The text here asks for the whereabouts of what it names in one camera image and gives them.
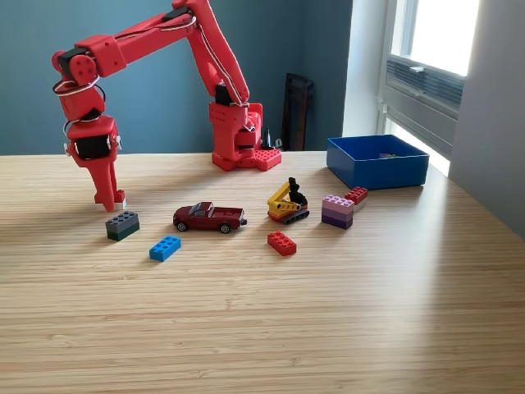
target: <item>red robot arm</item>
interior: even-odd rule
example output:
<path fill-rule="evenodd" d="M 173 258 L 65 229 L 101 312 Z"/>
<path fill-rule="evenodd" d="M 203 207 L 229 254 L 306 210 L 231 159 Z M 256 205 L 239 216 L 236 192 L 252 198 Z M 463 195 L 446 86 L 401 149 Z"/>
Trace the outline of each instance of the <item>red robot arm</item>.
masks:
<path fill-rule="evenodd" d="M 97 189 L 95 203 L 108 212 L 115 204 L 118 208 L 126 204 L 124 191 L 116 187 L 114 169 L 121 146 L 114 119 L 103 115 L 105 97 L 96 84 L 100 77 L 115 74 L 180 39 L 189 40 L 203 83 L 215 98 L 209 104 L 213 162 L 227 171 L 236 167 L 266 171 L 281 162 L 279 151 L 261 150 L 263 107 L 248 103 L 248 87 L 208 0 L 174 0 L 172 6 L 167 14 L 114 36 L 95 35 L 52 57 L 62 76 L 53 91 L 67 119 L 64 133 L 70 143 L 66 153 L 89 170 Z"/>

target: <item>blue plastic bin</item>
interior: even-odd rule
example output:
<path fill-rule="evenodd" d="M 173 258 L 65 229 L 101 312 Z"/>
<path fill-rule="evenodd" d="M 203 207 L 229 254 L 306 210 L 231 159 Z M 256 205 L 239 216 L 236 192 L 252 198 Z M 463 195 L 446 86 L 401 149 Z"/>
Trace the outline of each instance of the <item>blue plastic bin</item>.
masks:
<path fill-rule="evenodd" d="M 381 158 L 382 153 L 395 158 Z M 349 188 L 369 190 L 424 185 L 428 154 L 395 135 L 329 138 L 326 165 Z"/>

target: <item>yellow toy excavator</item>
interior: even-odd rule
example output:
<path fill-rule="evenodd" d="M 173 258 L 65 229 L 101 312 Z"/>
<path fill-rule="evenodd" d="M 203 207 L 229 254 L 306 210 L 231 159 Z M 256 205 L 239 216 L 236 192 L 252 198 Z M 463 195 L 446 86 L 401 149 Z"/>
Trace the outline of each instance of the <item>yellow toy excavator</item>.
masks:
<path fill-rule="evenodd" d="M 277 222 L 290 224 L 306 218 L 308 201 L 298 192 L 295 178 L 289 180 L 268 200 L 268 216 Z"/>

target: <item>purple lego brick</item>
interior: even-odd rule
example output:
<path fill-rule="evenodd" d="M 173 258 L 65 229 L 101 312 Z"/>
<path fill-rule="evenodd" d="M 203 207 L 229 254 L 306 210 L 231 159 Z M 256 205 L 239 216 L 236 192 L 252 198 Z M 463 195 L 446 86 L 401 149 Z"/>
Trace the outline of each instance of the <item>purple lego brick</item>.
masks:
<path fill-rule="evenodd" d="M 342 199 L 336 195 L 328 195 L 322 200 L 322 207 L 349 214 L 354 211 L 354 202 L 350 199 Z"/>
<path fill-rule="evenodd" d="M 342 222 L 341 220 L 337 220 L 323 215 L 321 216 L 321 222 L 346 230 L 352 226 L 352 224 L 354 223 L 354 218 L 351 218 L 348 222 Z"/>
<path fill-rule="evenodd" d="M 334 211 L 333 209 L 323 208 L 321 210 L 322 216 L 328 216 L 329 218 L 335 219 L 335 220 L 341 220 L 342 222 L 348 222 L 350 219 L 354 217 L 354 211 L 350 213 L 341 213 Z"/>

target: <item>red toy pickup truck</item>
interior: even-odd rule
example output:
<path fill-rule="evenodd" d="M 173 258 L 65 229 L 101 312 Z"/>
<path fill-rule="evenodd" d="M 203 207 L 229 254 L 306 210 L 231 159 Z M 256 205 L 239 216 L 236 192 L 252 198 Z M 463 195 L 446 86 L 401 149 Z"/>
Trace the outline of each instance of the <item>red toy pickup truck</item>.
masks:
<path fill-rule="evenodd" d="M 219 208 L 212 203 L 198 203 L 193 207 L 182 207 L 173 215 L 173 225 L 179 231 L 189 228 L 199 230 L 219 230 L 227 234 L 231 229 L 244 226 L 248 221 L 244 219 L 242 208 Z"/>

